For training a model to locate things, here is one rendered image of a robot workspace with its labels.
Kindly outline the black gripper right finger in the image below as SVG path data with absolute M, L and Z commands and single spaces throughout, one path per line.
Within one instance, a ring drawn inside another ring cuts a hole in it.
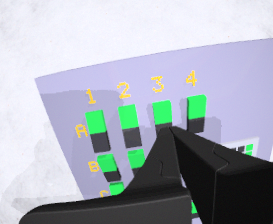
M 273 224 L 273 163 L 169 129 L 201 224 Z

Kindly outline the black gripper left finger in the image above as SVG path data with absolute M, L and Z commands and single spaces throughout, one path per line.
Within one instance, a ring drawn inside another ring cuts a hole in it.
M 175 136 L 167 127 L 123 192 L 36 206 L 19 224 L 192 224 L 191 202 L 181 180 Z

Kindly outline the lavender switch panel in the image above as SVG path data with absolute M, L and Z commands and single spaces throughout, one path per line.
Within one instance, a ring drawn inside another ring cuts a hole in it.
M 84 200 L 123 192 L 161 128 L 261 160 L 272 152 L 272 37 L 105 61 L 35 83 Z

